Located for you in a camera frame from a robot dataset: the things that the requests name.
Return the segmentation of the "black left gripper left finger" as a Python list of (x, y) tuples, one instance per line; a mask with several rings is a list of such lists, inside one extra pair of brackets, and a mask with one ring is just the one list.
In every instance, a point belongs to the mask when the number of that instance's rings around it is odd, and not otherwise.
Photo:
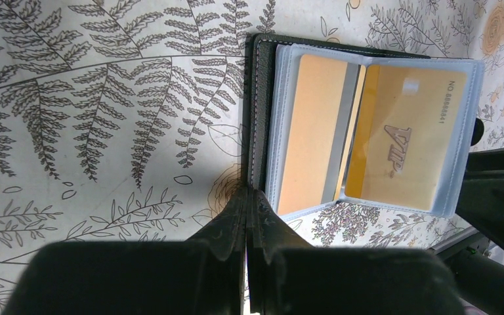
[(241, 314), (248, 190), (185, 241), (52, 243), (5, 314)]

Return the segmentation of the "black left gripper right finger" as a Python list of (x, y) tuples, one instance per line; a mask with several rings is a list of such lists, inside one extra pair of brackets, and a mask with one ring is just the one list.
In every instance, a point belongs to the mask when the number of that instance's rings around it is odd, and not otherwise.
[(314, 247), (247, 191), (250, 309), (258, 314), (462, 314), (452, 273), (428, 251)]

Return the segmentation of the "black card holder wallet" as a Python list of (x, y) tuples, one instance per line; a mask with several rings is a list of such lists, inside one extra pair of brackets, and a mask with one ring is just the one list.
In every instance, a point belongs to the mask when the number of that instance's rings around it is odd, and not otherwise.
[(280, 216), (341, 201), (455, 213), (484, 64), (257, 33), (247, 181)]

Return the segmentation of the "gold credit card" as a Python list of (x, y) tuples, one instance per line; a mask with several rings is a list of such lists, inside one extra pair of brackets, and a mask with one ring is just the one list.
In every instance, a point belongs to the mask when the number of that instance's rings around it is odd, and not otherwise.
[(339, 198), (348, 125), (365, 74), (364, 65), (313, 54), (300, 57), (278, 214)]

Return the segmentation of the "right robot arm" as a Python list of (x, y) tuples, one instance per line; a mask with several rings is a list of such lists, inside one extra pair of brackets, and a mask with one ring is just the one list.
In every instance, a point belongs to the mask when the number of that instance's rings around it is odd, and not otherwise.
[(504, 148), (469, 155), (456, 213), (470, 227), (432, 246), (451, 270), (460, 297), (486, 314), (504, 314)]

